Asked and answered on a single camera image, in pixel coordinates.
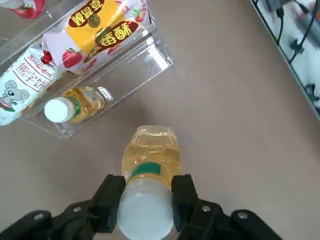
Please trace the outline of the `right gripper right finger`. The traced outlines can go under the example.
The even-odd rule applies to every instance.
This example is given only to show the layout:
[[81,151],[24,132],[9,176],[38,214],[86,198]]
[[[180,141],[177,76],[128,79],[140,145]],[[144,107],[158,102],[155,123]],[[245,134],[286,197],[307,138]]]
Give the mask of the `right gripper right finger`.
[[247,209],[223,212],[198,197],[190,174],[171,181],[173,221],[179,240],[281,240],[257,214]]

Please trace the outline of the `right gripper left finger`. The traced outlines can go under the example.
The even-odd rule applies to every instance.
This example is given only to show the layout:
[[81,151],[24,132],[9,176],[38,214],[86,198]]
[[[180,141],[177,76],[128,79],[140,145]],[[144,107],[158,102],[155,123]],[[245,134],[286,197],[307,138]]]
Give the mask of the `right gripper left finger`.
[[70,204],[61,214],[34,210],[1,231],[2,240],[92,240],[97,233],[110,234],[126,181],[109,174],[91,199]]

